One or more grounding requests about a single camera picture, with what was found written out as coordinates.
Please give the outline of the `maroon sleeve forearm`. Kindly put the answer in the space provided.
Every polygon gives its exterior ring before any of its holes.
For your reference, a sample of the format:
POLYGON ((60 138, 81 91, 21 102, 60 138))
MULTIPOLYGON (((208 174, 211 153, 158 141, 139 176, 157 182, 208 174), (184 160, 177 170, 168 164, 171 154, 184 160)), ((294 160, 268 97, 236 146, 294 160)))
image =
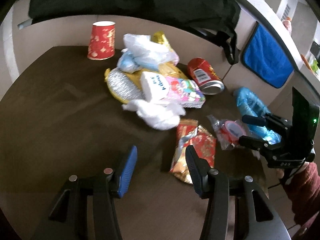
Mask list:
POLYGON ((309 163, 283 186, 292 202, 294 221, 300 229, 293 239, 319 239, 319 174, 317 165, 309 163))

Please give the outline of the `person hand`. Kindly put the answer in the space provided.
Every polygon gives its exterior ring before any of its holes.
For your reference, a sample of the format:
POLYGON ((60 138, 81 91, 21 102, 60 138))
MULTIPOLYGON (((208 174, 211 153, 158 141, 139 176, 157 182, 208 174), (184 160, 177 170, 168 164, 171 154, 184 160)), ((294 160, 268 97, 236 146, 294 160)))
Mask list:
POLYGON ((276 176, 279 180, 283 180, 285 178, 285 170, 281 168, 276 169, 276 176))

